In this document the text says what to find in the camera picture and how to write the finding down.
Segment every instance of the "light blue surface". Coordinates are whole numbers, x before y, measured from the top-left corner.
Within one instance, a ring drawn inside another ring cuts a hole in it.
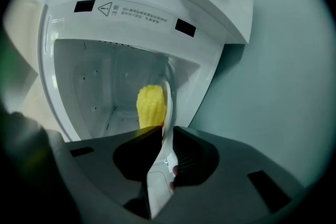
[[[304,186],[336,130],[336,36],[323,0],[254,0],[250,44],[227,45],[190,127],[254,146]]]

